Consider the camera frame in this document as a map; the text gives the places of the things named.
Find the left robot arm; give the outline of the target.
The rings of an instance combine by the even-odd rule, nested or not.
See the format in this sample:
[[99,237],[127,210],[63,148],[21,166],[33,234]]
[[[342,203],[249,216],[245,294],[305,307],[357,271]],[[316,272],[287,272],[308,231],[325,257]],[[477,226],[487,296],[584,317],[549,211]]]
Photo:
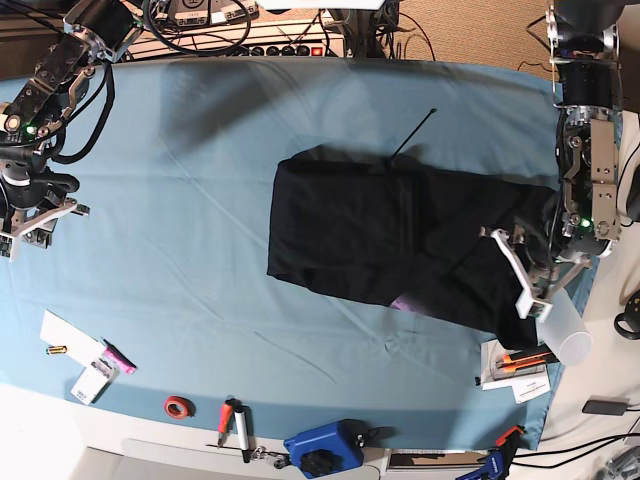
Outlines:
[[503,220],[482,226],[508,274],[508,297],[542,307],[561,280],[560,265],[574,273],[619,241],[616,127],[621,119],[618,20],[623,1],[551,1],[544,21],[558,110],[556,191],[499,182]]

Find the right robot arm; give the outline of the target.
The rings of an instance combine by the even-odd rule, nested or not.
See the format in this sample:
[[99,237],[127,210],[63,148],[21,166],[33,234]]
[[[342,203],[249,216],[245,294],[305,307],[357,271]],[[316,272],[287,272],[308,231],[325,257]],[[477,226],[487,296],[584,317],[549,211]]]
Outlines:
[[[57,221],[86,216],[72,195],[77,178],[50,164],[87,156],[115,101],[112,66],[143,31],[138,1],[79,1],[63,18],[63,34],[35,67],[16,98],[1,106],[1,254],[13,258],[24,243],[48,248]],[[62,152],[71,122],[95,98],[89,83],[103,67],[106,94],[97,124],[79,152]]]

